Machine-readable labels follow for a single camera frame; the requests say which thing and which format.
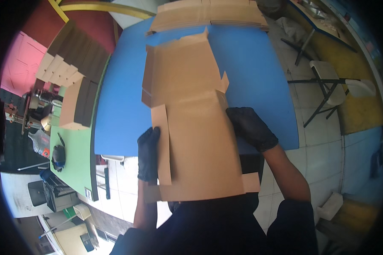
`person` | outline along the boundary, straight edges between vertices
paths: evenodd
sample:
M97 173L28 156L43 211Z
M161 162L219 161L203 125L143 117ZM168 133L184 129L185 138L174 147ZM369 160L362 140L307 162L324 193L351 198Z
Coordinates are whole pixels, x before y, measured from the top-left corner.
M138 139L138 205L133 228L119 235L117 254L317 254L317 239L308 183L288 160L278 139L252 108L228 108L236 136L262 153L284 201L264 233L248 197L258 193L180 203L156 229L156 203L143 200L143 187L157 182L158 127Z

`black bag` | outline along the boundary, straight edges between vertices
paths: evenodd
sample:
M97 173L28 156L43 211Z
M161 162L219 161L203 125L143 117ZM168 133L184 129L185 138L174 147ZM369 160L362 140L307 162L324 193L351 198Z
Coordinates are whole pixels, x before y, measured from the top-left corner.
M62 146L54 146L51 162L53 163L54 169L57 170L57 172L61 172L62 168L65 166L65 143L62 140L60 133L58 133L58 137L60 137Z

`metal grate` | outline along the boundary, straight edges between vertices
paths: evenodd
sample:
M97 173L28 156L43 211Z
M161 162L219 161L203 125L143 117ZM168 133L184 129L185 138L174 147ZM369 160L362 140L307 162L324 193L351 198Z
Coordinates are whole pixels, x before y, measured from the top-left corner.
M117 241L117 237L109 234L108 232L102 231L99 228L95 227L96 233L99 237L101 237L105 241L111 241L115 243Z
M99 228L95 227L96 233L99 237L101 237L103 240L108 241L107 234L100 230Z
M109 241L111 241L111 242L113 242L113 243L115 243L115 242L117 241L117 238L116 238L116 237L113 237L112 235L110 235L110 234L108 234L108 233L107 233L107 238L108 238Z

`green table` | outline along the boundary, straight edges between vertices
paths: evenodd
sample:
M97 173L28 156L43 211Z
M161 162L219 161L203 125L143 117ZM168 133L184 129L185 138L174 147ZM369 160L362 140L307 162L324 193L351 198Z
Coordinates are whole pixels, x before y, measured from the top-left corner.
M70 130L60 128L59 126L51 126L50 158L52 158L54 146L61 145L61 141L57 133L60 133L62 139L64 140L66 154L65 167L62 169L62 171L57 172L53 165L50 164L51 171L68 186L83 196L85 196L85 188L90 190L92 192L93 201L98 200L96 163L93 149L95 120L99 94L108 63L109 58L103 70L101 81L98 86L97 94L95 97L95 104L92 110L90 127L85 130ZM65 90L66 88L62 86L58 94L64 96ZM55 107L53 114L59 116L60 113L61 108Z

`folding chair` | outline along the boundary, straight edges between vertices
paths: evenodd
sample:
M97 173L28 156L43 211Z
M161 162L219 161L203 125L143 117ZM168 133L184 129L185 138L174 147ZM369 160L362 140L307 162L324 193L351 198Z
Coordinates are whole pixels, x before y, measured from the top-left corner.
M349 92L353 97L368 97L376 95L376 88L370 80L339 78L333 66L328 62L310 61L309 65L311 66L312 72L315 74L316 78L288 81L288 83L317 82L322 90L323 100L315 112L311 115L309 120L305 122L303 125L304 128L317 114L330 111L326 117L326 119L328 119L338 109L338 106L345 101ZM338 84L346 84L347 90L343 91L343 87L337 86ZM325 103L333 105L333 107L321 110Z

